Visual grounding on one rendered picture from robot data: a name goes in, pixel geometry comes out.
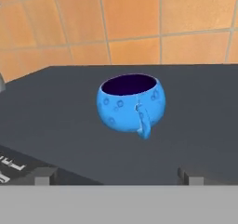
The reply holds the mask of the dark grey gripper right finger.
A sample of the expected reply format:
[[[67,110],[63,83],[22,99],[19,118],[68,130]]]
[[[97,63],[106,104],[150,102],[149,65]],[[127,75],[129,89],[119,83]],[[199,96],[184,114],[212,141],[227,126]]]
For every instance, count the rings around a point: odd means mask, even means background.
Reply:
[[[203,176],[201,174],[196,174],[189,172],[179,167],[177,170],[178,184],[188,185],[188,186],[216,186],[223,185],[222,181],[209,178],[208,176]]]

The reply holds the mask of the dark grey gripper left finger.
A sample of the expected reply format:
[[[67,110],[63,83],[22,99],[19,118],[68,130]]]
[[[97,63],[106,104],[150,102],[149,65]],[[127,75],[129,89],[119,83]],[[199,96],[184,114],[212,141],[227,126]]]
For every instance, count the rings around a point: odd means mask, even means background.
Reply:
[[[38,167],[29,175],[14,181],[16,185],[50,186],[57,183],[58,169],[55,167]]]

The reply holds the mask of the blue round mug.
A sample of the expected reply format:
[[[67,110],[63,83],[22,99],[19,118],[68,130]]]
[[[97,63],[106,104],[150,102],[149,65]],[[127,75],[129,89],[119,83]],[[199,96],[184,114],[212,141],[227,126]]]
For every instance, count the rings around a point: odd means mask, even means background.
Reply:
[[[165,91],[160,81],[147,74],[131,73],[105,81],[98,90],[101,121],[120,132],[150,136],[165,113]]]

